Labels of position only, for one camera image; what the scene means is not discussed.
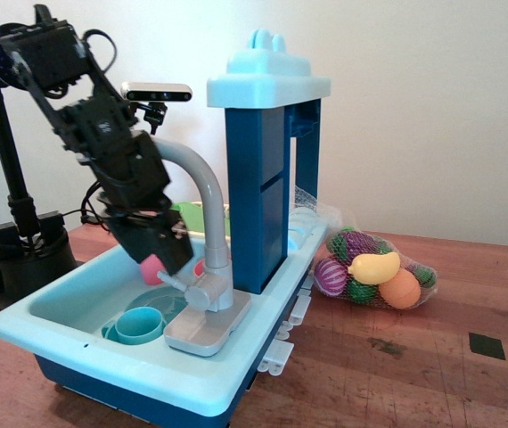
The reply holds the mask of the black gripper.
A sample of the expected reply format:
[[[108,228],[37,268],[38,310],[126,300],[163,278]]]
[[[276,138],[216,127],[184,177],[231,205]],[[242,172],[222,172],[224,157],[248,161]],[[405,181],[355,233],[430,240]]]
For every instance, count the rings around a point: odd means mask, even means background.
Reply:
[[[159,223],[156,218],[110,218],[118,243],[135,262],[153,255],[169,275],[177,274],[193,257],[193,248],[180,212],[170,210],[165,195],[170,178],[152,137],[146,132],[90,137],[79,150],[102,187],[99,200],[107,216],[159,215]]]

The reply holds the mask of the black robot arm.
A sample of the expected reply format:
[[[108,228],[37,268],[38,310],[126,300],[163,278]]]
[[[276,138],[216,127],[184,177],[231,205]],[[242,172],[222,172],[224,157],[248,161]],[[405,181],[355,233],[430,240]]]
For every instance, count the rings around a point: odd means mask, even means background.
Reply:
[[[35,8],[31,25],[0,26],[0,161],[12,220],[0,225],[0,310],[66,275],[77,266],[57,211],[38,214],[22,174],[2,92],[28,92],[78,162],[95,177],[87,196],[103,205],[94,213],[83,200],[80,214],[110,232],[137,262],[155,256],[170,274],[193,256],[184,221],[165,195],[166,155],[152,133],[135,130],[136,112],[160,126],[170,102],[187,102],[192,90],[180,84],[127,83],[112,86],[94,58],[87,36]]]

